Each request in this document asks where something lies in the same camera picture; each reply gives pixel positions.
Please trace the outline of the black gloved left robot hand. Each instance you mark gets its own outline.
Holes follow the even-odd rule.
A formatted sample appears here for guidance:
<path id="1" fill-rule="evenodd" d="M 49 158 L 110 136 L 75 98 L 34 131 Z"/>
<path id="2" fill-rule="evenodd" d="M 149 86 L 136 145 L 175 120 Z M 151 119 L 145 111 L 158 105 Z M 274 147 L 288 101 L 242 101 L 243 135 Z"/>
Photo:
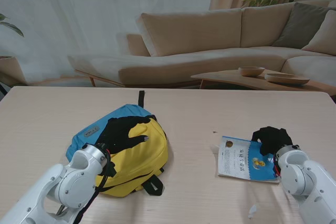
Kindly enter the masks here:
<path id="1" fill-rule="evenodd" d="M 149 123 L 148 116 L 126 116 L 121 118 L 111 118 L 108 120 L 104 130 L 97 139 L 97 144 L 103 143 L 110 154 L 116 154 L 128 148 L 133 148 L 136 145 L 146 142 L 148 137 L 139 135 L 129 137 L 129 132 L 137 124 Z"/>

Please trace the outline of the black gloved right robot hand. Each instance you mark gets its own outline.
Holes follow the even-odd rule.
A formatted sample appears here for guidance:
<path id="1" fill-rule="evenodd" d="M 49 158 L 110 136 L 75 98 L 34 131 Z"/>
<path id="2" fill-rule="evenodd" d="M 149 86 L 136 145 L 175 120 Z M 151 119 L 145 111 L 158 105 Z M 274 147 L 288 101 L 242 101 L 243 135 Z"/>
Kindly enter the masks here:
<path id="1" fill-rule="evenodd" d="M 260 140 L 260 153 L 265 156 L 268 154 L 276 154 L 282 147 L 292 145 L 292 140 L 283 128 L 262 127 L 253 133 L 252 141 Z"/>

